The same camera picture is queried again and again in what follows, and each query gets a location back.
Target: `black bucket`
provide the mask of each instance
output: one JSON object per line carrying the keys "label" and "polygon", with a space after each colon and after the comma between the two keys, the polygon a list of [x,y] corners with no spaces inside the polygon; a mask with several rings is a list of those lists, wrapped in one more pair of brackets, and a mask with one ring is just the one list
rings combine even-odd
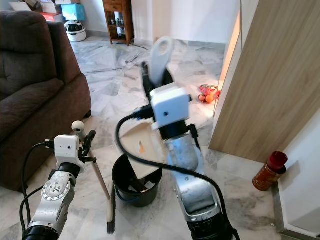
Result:
{"label": "black bucket", "polygon": [[154,186],[148,191],[141,193],[129,190],[130,179],[135,176],[135,172],[129,162],[128,157],[123,154],[115,162],[112,169],[112,179],[118,197],[127,203],[136,207],[145,207],[151,204],[158,191],[158,185],[162,177],[162,168],[145,177],[146,181],[150,181]]}

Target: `bucket handle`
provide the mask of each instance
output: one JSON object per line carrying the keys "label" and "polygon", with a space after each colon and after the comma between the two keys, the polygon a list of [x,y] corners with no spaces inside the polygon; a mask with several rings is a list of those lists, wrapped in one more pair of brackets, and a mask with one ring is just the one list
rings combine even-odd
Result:
{"label": "bucket handle", "polygon": [[139,200],[139,197],[134,197],[134,198],[132,198],[132,199],[124,199],[121,195],[120,195],[120,192],[119,192],[119,189],[118,188],[115,188],[115,192],[116,192],[116,194],[118,195],[118,197],[122,200],[122,201],[124,201],[124,202],[127,202],[127,203],[133,203],[133,202],[136,202],[136,201],[138,201]]}

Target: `white helmet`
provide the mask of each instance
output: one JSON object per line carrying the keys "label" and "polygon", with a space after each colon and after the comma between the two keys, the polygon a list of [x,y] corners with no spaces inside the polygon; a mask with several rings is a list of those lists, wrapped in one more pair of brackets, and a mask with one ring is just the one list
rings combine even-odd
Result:
{"label": "white helmet", "polygon": [[64,24],[68,38],[72,42],[80,42],[86,39],[86,29],[78,20],[70,20]]}

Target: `white marble tile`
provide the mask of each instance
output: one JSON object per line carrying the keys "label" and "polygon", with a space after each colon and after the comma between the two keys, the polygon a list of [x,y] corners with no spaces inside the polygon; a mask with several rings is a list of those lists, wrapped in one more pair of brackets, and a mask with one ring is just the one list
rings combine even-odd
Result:
{"label": "white marble tile", "polygon": [[[115,144],[119,120],[146,105],[140,64],[148,61],[150,51],[138,46],[111,45],[100,37],[73,42],[81,71],[86,75],[92,100],[92,117],[85,119],[85,131],[96,130],[92,150],[105,182],[112,184],[112,168],[121,156]],[[225,197],[227,211],[242,240],[280,240],[273,222],[271,192],[257,191],[252,177],[262,164],[208,149],[213,128],[213,104],[198,100],[202,84],[218,85],[224,51],[221,48],[188,46],[175,41],[168,69],[174,80],[191,94],[189,124],[196,125],[206,161],[205,174],[215,180]],[[135,120],[127,122],[129,130]],[[29,193],[43,185],[56,160],[52,155],[28,181]],[[107,235],[106,197],[91,164],[77,178],[75,197],[69,209],[62,240],[191,240],[191,234],[174,192],[170,172],[164,170],[154,202],[137,208],[116,198],[116,232]],[[21,193],[0,188],[0,240],[21,239],[19,221]],[[40,202],[30,200],[31,212]]]}

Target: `black wire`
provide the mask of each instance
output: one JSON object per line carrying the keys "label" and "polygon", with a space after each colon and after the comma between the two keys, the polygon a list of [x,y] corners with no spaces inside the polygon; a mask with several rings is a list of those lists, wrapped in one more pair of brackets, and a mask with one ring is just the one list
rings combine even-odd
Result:
{"label": "black wire", "polygon": [[[25,188],[25,171],[26,171],[26,166],[27,166],[27,162],[28,162],[28,159],[29,159],[29,156],[30,154],[32,153],[32,151],[40,146],[44,146],[45,143],[44,142],[41,142],[41,143],[38,143],[36,145],[34,145],[30,150],[29,152],[27,153],[27,155],[25,156],[25,159],[24,159],[24,162],[23,162],[23,167],[22,167],[22,176],[21,176],[21,188],[22,188],[22,193],[23,193],[23,197],[26,198],[27,197],[27,191],[26,191],[26,188]],[[26,208],[26,215],[27,215],[27,222],[28,224],[31,222],[31,214],[30,214],[30,206],[29,206],[29,201],[28,199],[26,200],[25,202],[25,208]]]}
{"label": "black wire", "polygon": [[19,211],[19,214],[20,214],[20,222],[21,222],[21,226],[22,226],[22,237],[26,235],[26,225],[25,225],[25,220],[24,220],[24,204],[27,205],[27,202],[28,202],[28,198],[30,198],[32,195],[34,195],[36,192],[40,191],[42,188],[44,187],[41,186],[39,188],[37,188],[36,190],[34,190],[33,192],[31,192],[28,196],[26,196],[23,201],[21,202],[21,205],[20,205],[20,211]]}
{"label": "black wire", "polygon": [[216,189],[216,192],[219,196],[219,199],[220,199],[220,204],[221,204],[221,210],[222,210],[222,213],[225,217],[225,220],[227,222],[227,224],[232,228],[233,230],[233,235],[235,236],[236,240],[240,240],[240,237],[238,235],[238,232],[236,229],[234,229],[230,223],[230,220],[228,218],[228,214],[227,214],[227,209],[226,209],[226,204],[225,204],[225,200],[224,200],[224,196],[222,194],[222,191],[219,187],[219,185],[214,181],[212,180],[211,178],[205,176],[205,175],[202,175],[200,173],[197,173],[195,171],[191,171],[191,170],[188,170],[188,169],[185,169],[185,168],[182,168],[182,167],[178,167],[178,166],[173,166],[173,165],[168,165],[168,164],[163,164],[163,163],[158,163],[158,162],[154,162],[154,161],[149,161],[149,160],[145,160],[145,159],[142,159],[142,158],[139,158],[137,156],[134,156],[132,155],[130,152],[128,152],[124,146],[122,145],[121,141],[120,141],[120,136],[119,136],[119,133],[120,133],[120,128],[121,126],[128,120],[130,119],[133,119],[135,118],[135,116],[132,114],[132,115],[129,115],[129,116],[126,116],[124,118],[122,118],[117,126],[116,126],[116,129],[115,129],[115,139],[116,139],[116,142],[118,143],[120,149],[131,159],[133,160],[136,160],[137,162],[139,163],[142,163],[142,164],[146,164],[146,165],[150,165],[150,166],[154,166],[154,167],[158,167],[158,168],[163,168],[163,169],[167,169],[167,170],[170,170],[170,171],[175,171],[175,172],[178,172],[178,173],[181,173],[181,174],[186,174],[186,175],[191,175],[191,176],[194,176],[196,178],[199,178],[199,179],[202,179],[202,180],[205,180],[207,182],[209,182],[211,185],[214,186],[214,188]]}

